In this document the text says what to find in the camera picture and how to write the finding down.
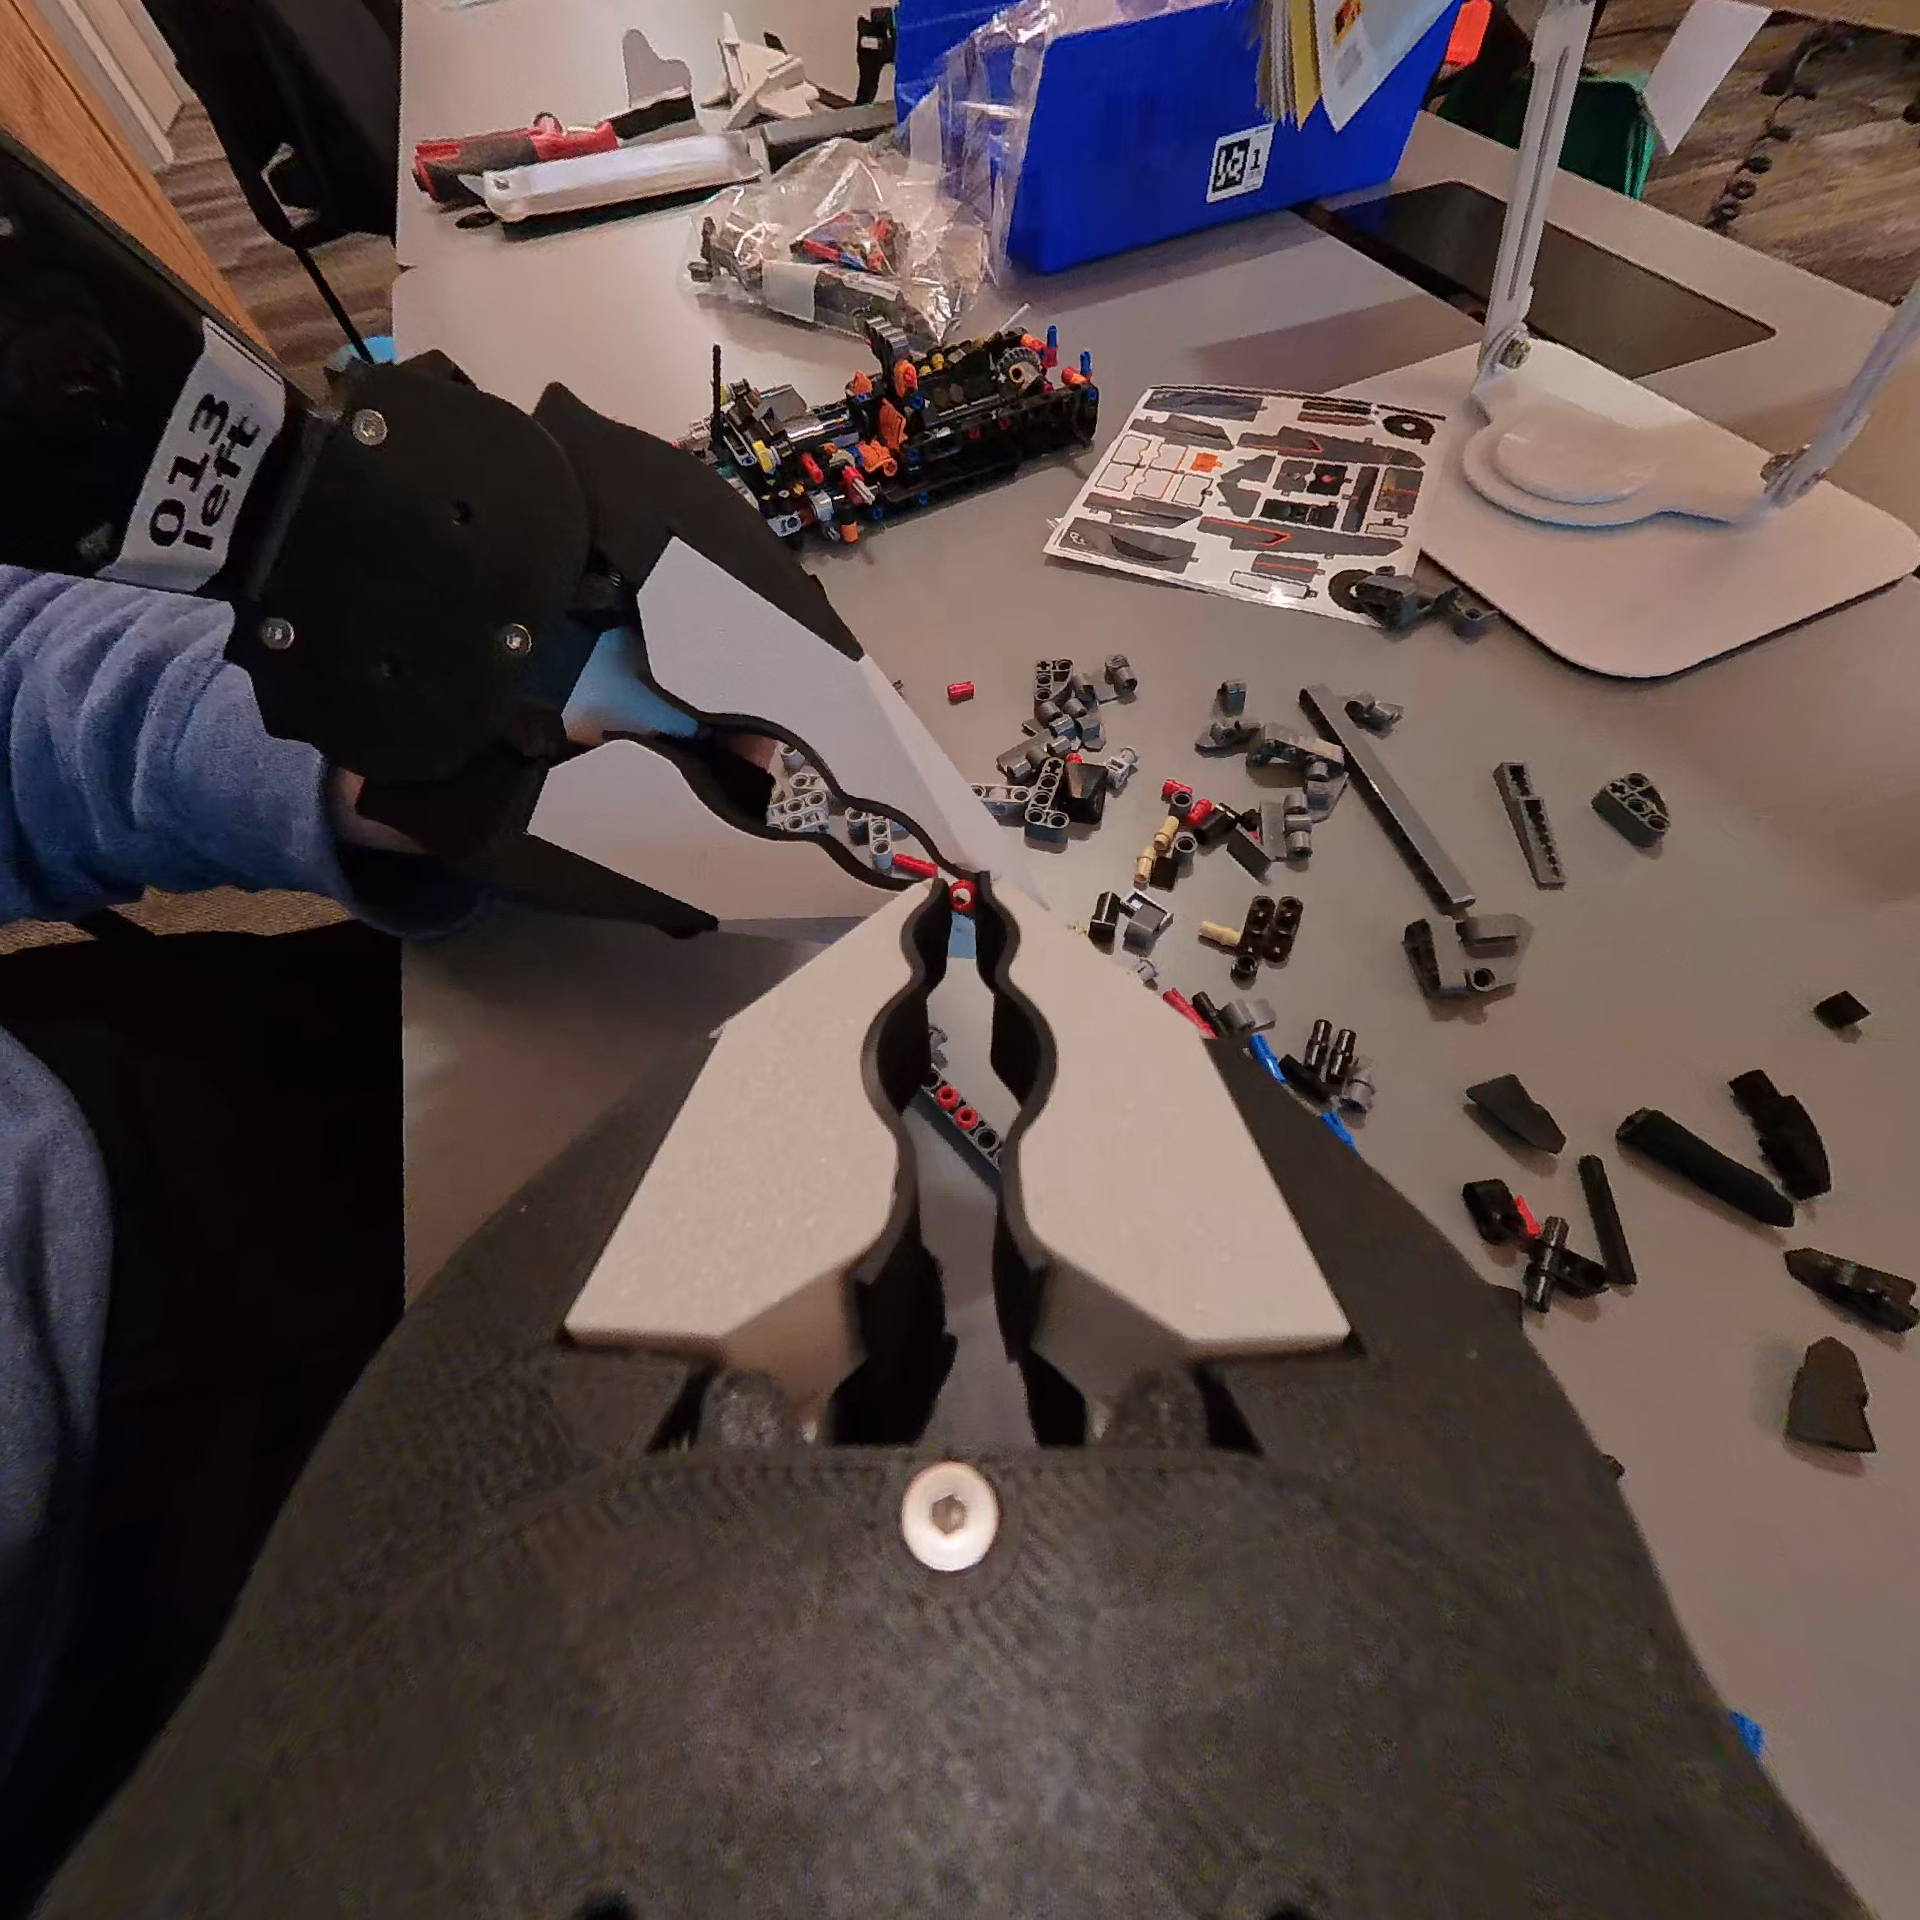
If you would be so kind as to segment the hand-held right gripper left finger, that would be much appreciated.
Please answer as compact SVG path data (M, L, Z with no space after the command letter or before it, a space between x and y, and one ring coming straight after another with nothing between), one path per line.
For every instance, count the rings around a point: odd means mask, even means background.
M916 883L717 1030L570 1340L770 1377L845 1443L923 1435L954 1337L902 1114L950 921Z

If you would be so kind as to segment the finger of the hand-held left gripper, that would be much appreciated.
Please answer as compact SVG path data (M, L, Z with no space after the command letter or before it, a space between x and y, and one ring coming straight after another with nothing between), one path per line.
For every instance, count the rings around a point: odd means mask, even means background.
M897 894L943 868L876 873L826 834L765 825L777 740L732 727L697 727L693 788L717 825L694 834L694 894Z
M1049 903L1028 852L892 678L829 637L833 607L793 615L671 535L636 610L645 670L667 701L802 747L845 801L907 825L949 868Z

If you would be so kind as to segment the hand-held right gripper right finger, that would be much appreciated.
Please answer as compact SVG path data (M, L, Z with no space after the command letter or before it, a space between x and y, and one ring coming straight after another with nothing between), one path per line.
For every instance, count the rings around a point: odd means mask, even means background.
M999 1334L1044 1450L1142 1377L1338 1354L1345 1315L1233 1091L1246 1061L1012 883L977 887L991 1070L1015 1102Z

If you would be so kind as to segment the dark grey pinned lego beam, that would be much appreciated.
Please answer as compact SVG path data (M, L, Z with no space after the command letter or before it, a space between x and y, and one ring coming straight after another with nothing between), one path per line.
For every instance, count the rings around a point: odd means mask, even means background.
M943 986L927 1001L927 1067L918 1087L918 1107L961 1161L986 1187L996 1189L1002 1183L1002 1130L964 1087L954 1083L950 1033L943 1027L943 990L964 987L977 974L977 911L971 919L950 917L946 962Z

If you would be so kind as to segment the person's left forearm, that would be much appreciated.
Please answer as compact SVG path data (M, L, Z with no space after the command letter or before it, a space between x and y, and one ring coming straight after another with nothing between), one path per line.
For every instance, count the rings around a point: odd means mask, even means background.
M265 730L231 625L203 598L2 566L4 924L221 887L351 903L329 769Z

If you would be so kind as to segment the partly built lego car chassis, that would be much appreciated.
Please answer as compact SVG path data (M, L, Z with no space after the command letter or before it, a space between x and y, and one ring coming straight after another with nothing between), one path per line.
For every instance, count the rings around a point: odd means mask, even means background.
M950 348L914 348L868 322L874 369L836 399L793 386L725 380L711 363L708 417L678 445L748 498L791 547L855 545L870 529L925 511L1089 445L1098 431L1092 361L1066 363L1059 331L1005 327Z

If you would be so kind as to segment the black lego pin connector assembly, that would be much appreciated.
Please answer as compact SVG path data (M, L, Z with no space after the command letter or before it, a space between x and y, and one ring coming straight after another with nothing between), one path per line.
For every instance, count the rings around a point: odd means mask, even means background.
M1588 1301L1612 1286L1602 1261L1567 1245L1567 1223L1562 1217L1535 1218L1506 1182L1468 1182L1460 1201L1482 1242L1523 1257L1525 1307L1547 1313L1559 1295Z

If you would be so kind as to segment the small mixed lego connector cluster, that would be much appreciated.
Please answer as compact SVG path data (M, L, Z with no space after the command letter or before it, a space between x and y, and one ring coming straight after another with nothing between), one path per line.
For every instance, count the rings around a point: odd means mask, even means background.
M1180 858L1178 883L1191 877L1201 859L1211 852L1229 852L1241 863L1251 863L1251 873L1265 873L1265 841L1258 829L1258 814L1251 810L1227 807L1187 782L1164 782L1162 818L1153 834L1147 834L1142 847L1153 841L1159 841L1164 847L1171 845L1171 850Z

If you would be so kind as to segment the clear bag of lego parts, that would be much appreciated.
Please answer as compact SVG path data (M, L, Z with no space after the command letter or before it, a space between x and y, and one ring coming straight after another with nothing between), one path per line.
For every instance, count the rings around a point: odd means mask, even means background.
M1044 60L1070 4L867 4L855 99L753 127L769 171L725 188L691 235L708 294L911 346L950 346L1007 274Z

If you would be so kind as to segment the black lego axle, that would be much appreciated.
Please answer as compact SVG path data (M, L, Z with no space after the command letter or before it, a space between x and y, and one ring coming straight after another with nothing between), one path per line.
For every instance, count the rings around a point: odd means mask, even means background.
M1599 1265L1607 1281L1618 1289L1634 1289L1638 1284L1638 1269L1627 1243L1613 1183L1602 1156L1580 1156L1575 1172L1588 1204L1593 1234L1599 1247Z

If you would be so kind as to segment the long dark grey lego beam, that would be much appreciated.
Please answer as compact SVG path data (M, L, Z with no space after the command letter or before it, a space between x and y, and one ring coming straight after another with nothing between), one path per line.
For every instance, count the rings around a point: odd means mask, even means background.
M1369 801L1387 834L1397 841L1411 868L1425 884L1428 898L1449 917L1468 919L1477 908L1477 890L1466 871L1443 847L1407 791L1394 779L1379 754L1366 727L1347 715L1345 703L1330 687L1301 687L1301 708L1315 732L1339 747L1351 782Z

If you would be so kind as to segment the cluster of grey lego brackets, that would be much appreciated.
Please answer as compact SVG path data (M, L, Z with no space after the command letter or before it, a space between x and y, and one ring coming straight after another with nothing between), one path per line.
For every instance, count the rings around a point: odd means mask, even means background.
M1239 756L1252 770L1278 766L1298 779L1310 822L1323 822L1354 779L1354 753L1319 725L1266 725L1251 715L1244 678L1217 686L1214 706L1193 749L1211 758Z

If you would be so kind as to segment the lego sticker sheet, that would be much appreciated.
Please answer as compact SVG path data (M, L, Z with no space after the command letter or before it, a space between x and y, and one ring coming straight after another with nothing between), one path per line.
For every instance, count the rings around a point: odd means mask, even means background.
M1373 621L1363 571L1412 578L1451 421L1420 404L1159 385L1044 540L1047 561L1246 606Z

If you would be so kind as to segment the dark grey toothed lego piece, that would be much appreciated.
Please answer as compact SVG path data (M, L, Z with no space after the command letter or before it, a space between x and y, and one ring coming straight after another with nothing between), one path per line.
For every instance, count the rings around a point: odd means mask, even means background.
M1494 788L1533 884L1546 892L1563 890L1567 884L1566 861L1553 831L1547 802L1530 766L1521 758L1502 758L1494 766Z

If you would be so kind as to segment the dark grey lego connector pair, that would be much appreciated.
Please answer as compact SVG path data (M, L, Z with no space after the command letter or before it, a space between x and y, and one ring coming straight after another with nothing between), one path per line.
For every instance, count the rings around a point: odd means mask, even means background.
M1363 571L1351 585L1351 598L1387 634L1407 634L1436 620L1457 637L1477 639L1497 625L1497 610L1460 582L1428 591L1407 577Z

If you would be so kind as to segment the person's left hand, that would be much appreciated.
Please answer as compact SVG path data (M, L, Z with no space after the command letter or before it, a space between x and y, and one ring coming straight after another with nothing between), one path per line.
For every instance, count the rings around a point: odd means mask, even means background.
M340 861L350 858L441 859L409 831L380 821L363 810L366 779L343 766L329 766L324 777L324 814Z

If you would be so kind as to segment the cluster of dark grey connectors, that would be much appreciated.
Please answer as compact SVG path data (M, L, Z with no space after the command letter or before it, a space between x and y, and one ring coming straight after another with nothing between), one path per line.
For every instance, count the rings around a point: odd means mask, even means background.
M1129 657L1108 657L1098 673L1067 657L1037 659L1021 733L1061 756L1098 756L1110 746L1105 711L1132 703L1135 695L1139 675Z

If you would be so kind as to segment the red and black object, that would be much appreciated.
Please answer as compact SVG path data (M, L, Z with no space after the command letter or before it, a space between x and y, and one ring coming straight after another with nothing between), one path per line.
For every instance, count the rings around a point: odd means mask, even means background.
M545 111L529 127L419 141L412 156L412 180L436 206L466 209L483 201L473 180L490 171L610 153L617 143L617 127L607 118L574 127Z

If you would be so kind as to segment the black chair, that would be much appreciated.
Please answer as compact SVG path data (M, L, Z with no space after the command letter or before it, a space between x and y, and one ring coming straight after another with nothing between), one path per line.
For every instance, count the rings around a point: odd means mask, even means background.
M395 238L397 3L149 3L255 223L311 250Z

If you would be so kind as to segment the blue plastic bin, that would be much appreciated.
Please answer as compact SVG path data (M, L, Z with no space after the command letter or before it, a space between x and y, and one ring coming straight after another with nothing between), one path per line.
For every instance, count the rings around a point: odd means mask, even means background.
M902 139L1028 271L1335 198L1397 171L1458 4L1327 12L1359 73L1310 18L1321 91L1284 109L1290 4L898 4Z

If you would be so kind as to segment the person's blue sweater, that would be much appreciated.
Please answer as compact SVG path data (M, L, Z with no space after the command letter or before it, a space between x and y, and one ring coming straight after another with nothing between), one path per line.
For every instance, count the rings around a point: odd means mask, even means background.
M76 1607L110 1277L100 1147L65 1083L2 1037L2 1770Z

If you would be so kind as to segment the white stand with round base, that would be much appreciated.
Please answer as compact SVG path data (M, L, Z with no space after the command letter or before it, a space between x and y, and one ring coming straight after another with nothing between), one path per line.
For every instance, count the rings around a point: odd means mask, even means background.
M1633 399L1620 417L1627 385L1575 353L1530 363L1533 269L1591 30L1593 3L1553 3L1532 34L1463 471L1486 501L1550 526L1618 529L1665 514L1750 521L1775 503L1758 449L1687 410L1646 414Z

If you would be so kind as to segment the paper booklets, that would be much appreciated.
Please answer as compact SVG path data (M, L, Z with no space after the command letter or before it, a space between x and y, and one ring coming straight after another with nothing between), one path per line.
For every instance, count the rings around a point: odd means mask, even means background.
M1420 42L1449 34L1454 3L1260 3L1258 100L1301 127L1321 109L1345 131Z

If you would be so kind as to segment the white flat base board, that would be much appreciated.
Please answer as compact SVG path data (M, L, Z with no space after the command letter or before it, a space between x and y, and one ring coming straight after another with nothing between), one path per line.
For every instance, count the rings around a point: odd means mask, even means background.
M1599 677L1665 681L1915 571L1915 531L1829 483L1745 526L1665 514L1566 529L1482 497L1463 445L1447 449L1427 484L1427 557L1546 652Z

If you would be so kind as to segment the white paper sheet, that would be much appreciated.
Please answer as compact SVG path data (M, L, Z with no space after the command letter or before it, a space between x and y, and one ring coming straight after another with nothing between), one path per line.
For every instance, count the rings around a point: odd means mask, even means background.
M1694 3L1673 30L1641 89L1641 102L1662 143L1673 150L1769 23L1769 6Z

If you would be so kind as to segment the grey and black lego bracket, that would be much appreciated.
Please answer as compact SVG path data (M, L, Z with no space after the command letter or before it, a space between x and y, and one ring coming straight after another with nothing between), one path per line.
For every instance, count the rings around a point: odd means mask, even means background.
M1513 993L1533 926L1523 914L1414 919L1401 943L1425 997L1490 999Z

